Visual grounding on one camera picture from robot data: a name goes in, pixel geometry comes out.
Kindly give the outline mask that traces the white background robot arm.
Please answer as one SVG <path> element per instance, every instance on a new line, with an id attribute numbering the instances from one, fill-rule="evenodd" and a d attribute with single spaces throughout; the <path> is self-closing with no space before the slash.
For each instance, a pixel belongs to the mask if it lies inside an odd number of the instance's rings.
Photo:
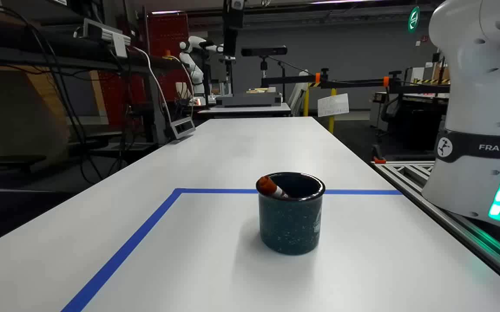
<path id="1" fill-rule="evenodd" d="M 186 65 L 191 79 L 191 104 L 207 105 L 210 102 L 210 95 L 205 90 L 205 71 L 193 59 L 193 52 L 202 52 L 203 55 L 209 52 L 223 53 L 224 45 L 195 34 L 190 34 L 179 43 L 179 59 Z"/>

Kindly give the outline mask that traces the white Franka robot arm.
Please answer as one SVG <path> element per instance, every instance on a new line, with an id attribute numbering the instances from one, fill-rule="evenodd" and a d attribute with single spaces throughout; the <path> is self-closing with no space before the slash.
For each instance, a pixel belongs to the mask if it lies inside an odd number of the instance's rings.
<path id="1" fill-rule="evenodd" d="M 450 98 L 422 195 L 500 227 L 500 0 L 445 0 L 429 36 L 448 62 Z"/>

